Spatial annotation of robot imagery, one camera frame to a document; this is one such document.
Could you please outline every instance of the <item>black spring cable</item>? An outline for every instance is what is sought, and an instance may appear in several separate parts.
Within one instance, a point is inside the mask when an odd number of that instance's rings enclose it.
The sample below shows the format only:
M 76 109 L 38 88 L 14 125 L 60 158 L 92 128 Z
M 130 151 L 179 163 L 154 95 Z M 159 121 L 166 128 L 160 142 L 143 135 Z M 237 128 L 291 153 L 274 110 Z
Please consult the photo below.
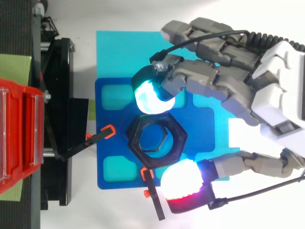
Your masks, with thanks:
M 289 41 L 287 38 L 268 35 L 266 33 L 262 34 L 260 32 L 251 32 L 249 35 L 247 35 L 246 47 L 267 50 L 281 41 L 289 42 L 295 50 L 305 52 L 305 45 L 303 44 Z

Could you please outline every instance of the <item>cable connector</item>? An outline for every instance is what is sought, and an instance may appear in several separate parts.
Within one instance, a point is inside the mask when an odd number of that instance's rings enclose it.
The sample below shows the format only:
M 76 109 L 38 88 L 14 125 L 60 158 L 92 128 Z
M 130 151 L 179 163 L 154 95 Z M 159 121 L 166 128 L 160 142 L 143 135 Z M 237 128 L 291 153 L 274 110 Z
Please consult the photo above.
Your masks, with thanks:
M 209 206 L 210 210 L 214 210 L 216 208 L 221 208 L 228 203 L 229 202 L 228 202 L 227 198 L 218 198 L 218 199 L 214 200 L 214 202 L 212 202 L 208 206 Z
M 152 63 L 153 61 L 162 61 L 164 60 L 167 54 L 168 52 L 165 49 L 163 49 L 160 52 L 156 52 L 151 58 L 149 58 L 149 61 L 150 63 Z

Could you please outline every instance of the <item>black cable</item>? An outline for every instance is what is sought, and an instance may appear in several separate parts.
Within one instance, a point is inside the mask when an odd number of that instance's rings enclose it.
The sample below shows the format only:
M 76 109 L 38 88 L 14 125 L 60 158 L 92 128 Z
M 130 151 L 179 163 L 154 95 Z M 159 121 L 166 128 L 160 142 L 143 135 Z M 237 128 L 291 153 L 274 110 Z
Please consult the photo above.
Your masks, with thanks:
M 194 43 L 194 42 L 200 42 L 203 40 L 211 39 L 211 38 L 216 38 L 216 37 L 223 37 L 223 36 L 229 36 L 229 35 L 236 35 L 236 34 L 246 34 L 247 36 L 250 35 L 249 31 L 247 30 L 235 30 L 235 31 L 225 31 L 225 32 L 218 32 L 218 33 L 212 33 L 200 37 L 196 37 L 193 39 L 189 39 L 188 41 L 182 42 L 180 44 L 174 45 L 166 50 L 162 50 L 160 52 L 157 52 L 155 55 L 153 55 L 149 60 L 150 63 L 153 61 L 162 61 L 166 55 L 176 49 L 182 48 L 188 44 Z
M 300 52 L 305 52 L 305 45 L 299 44 L 294 41 L 289 41 L 288 38 L 268 35 L 266 33 L 262 34 L 260 32 L 251 32 L 247 35 L 246 47 L 257 48 L 260 50 L 267 50 L 271 47 L 275 46 L 277 43 L 281 41 L 286 41 L 291 44 L 291 46 Z
M 297 177 L 297 178 L 285 181 L 283 183 L 279 183 L 279 184 L 276 184 L 276 185 L 273 185 L 273 186 L 270 186 L 270 187 L 260 189 L 260 190 L 255 191 L 255 192 L 250 192 L 248 194 L 237 196 L 237 197 L 227 198 L 227 201 L 228 202 L 233 202 L 233 201 L 237 201 L 237 200 L 240 200 L 240 199 L 253 197 L 253 196 L 256 196 L 256 195 L 259 195 L 259 194 L 262 194 L 262 193 L 265 193 L 265 192 L 269 192 L 269 191 L 274 190 L 274 189 L 277 189 L 279 187 L 284 187 L 286 185 L 293 184 L 293 183 L 295 183 L 297 181 L 301 181 L 301 180 L 305 180 L 305 177 Z
M 155 55 L 153 55 L 149 60 L 150 63 L 153 61 L 162 61 L 166 55 L 176 49 L 182 48 L 188 44 L 192 44 L 194 42 L 200 42 L 203 40 L 216 38 L 216 37 L 222 37 L 222 36 L 229 36 L 229 35 L 235 35 L 235 34 L 245 34 L 247 36 L 246 40 L 246 47 L 248 48 L 255 48 L 260 51 L 266 51 L 267 49 L 270 49 L 271 47 L 275 46 L 277 43 L 281 41 L 287 41 L 289 42 L 292 47 L 300 52 L 305 52 L 305 45 L 299 44 L 294 41 L 289 41 L 287 38 L 273 36 L 273 35 L 267 35 L 266 33 L 261 34 L 260 32 L 249 32 L 247 30 L 235 30 L 235 31 L 224 31 L 224 32 L 218 32 L 218 33 L 212 33 L 200 37 L 196 37 L 193 39 L 189 39 L 188 41 L 182 42 L 180 44 L 174 45 L 166 50 L 162 50 L 160 52 L 157 52 Z
M 249 197 L 253 197 L 253 196 L 257 196 L 259 194 L 277 189 L 279 187 L 284 187 L 286 185 L 290 185 L 292 183 L 302 181 L 302 180 L 305 180 L 305 177 L 297 177 L 297 178 L 285 181 L 283 183 L 276 184 L 276 185 L 273 185 L 273 186 L 270 186 L 270 187 L 266 187 L 266 188 L 260 189 L 258 191 L 250 192 L 248 194 L 244 194 L 244 195 L 241 195 L 241 196 L 236 196 L 236 197 L 232 197 L 232 198 L 217 198 L 213 203 L 211 203 L 209 205 L 209 209 L 212 210 L 212 209 L 220 208 L 220 207 L 222 207 L 225 204 L 228 204 L 230 202 L 245 199 L 245 198 L 249 198 Z

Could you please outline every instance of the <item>black hex nut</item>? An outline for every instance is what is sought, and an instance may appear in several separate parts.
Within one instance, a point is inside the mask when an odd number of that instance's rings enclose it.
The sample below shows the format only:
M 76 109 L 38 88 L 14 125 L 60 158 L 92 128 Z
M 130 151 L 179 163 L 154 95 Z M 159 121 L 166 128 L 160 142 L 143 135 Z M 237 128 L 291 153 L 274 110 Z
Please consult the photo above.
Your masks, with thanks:
M 159 158 L 148 156 L 145 151 L 141 149 L 140 145 L 142 131 L 147 126 L 153 124 L 158 124 L 162 128 L 167 128 L 173 136 L 173 146 L 170 152 Z M 169 166 L 178 162 L 188 137 L 186 131 L 170 113 L 138 115 L 132 121 L 125 134 L 129 140 L 129 149 L 147 169 Z

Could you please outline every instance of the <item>white table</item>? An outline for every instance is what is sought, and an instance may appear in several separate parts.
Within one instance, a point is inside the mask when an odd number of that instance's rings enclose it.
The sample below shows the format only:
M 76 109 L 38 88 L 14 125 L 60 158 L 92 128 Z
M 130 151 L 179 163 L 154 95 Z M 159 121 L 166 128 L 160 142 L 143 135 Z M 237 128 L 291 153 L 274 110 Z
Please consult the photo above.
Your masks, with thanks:
M 266 32 L 305 43 L 304 5 L 299 0 L 49 0 L 61 37 L 76 45 L 74 97 L 94 99 L 96 31 L 158 31 L 171 20 L 190 22 L 206 17 L 234 29 Z M 230 147 L 278 156 L 281 148 L 262 139 L 257 127 L 230 120 Z M 88 122 L 94 133 L 95 122 Z M 96 147 L 73 158 L 72 201 L 67 207 L 49 202 L 41 213 L 42 229 L 202 229 L 202 228 L 303 228 L 305 182 L 230 203 L 209 211 L 207 207 L 174 215 L 159 191 L 166 220 L 158 221 L 144 188 L 101 190 L 97 187 Z M 299 175 L 296 171 L 291 178 Z M 214 182 L 217 197 L 233 197 L 284 180 L 252 171 Z

